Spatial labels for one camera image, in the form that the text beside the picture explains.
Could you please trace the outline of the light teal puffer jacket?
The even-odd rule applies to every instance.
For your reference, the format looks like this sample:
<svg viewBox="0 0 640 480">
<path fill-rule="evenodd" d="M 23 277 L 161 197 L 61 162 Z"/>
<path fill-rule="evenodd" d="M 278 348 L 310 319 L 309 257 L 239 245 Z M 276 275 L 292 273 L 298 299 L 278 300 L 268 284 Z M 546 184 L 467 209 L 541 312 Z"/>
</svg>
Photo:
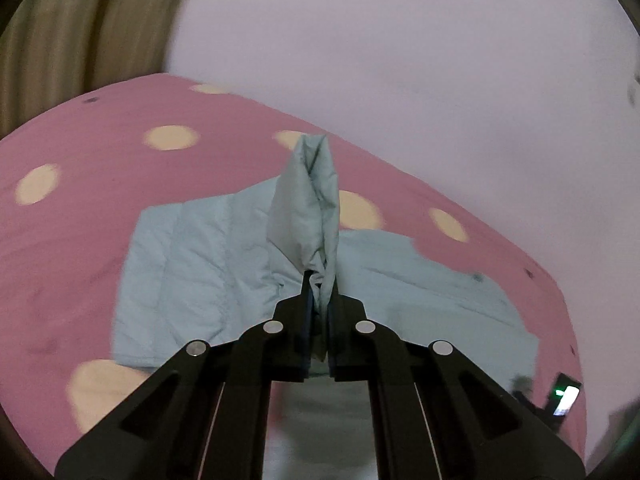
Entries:
<svg viewBox="0 0 640 480">
<path fill-rule="evenodd" d="M 537 338 L 495 281 L 422 257 L 408 237 L 339 223 L 325 136 L 300 138 L 279 177 L 146 208 L 120 278 L 113 360 L 156 370 L 191 340 L 235 340 L 309 284 L 318 314 L 338 290 L 406 341 L 450 342 L 503 388 L 533 379 Z"/>
</svg>

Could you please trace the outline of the pink polka dot bedsheet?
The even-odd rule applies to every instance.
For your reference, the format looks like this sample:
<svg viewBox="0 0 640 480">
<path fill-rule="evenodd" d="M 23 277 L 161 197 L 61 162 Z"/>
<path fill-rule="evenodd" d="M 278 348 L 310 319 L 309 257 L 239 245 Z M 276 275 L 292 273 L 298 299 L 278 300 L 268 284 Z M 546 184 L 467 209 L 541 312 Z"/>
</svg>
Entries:
<svg viewBox="0 0 640 480">
<path fill-rule="evenodd" d="M 47 468 L 141 382 L 113 365 L 120 270 L 140 212 L 280 174 L 316 127 L 210 84 L 155 74 L 73 98 L 1 143 L 1 403 Z M 409 237 L 423 257 L 491 278 L 539 341 L 533 399 L 582 377 L 553 278 L 428 184 L 330 140 L 343 228 Z"/>
</svg>

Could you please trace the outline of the striped fabric headboard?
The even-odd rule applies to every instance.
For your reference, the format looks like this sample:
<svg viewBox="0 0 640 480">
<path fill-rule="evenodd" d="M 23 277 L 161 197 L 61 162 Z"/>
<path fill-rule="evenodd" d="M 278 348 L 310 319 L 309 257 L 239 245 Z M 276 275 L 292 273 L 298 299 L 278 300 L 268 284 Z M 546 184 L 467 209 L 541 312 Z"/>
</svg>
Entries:
<svg viewBox="0 0 640 480">
<path fill-rule="evenodd" d="M 182 0 L 23 0 L 1 34 L 1 133 L 115 82 L 161 73 Z"/>
</svg>

